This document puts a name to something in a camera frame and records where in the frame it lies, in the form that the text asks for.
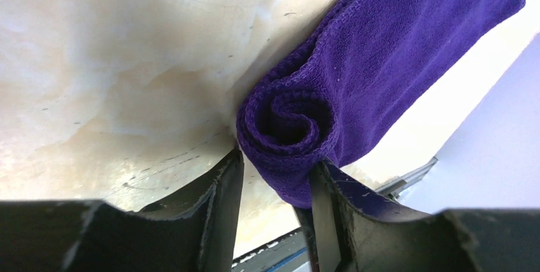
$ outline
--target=purple cloth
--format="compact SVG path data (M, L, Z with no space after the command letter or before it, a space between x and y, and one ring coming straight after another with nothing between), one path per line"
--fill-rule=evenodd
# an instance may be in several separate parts
M286 202L308 172L356 161L488 30L525 0L340 0L241 105L240 147Z

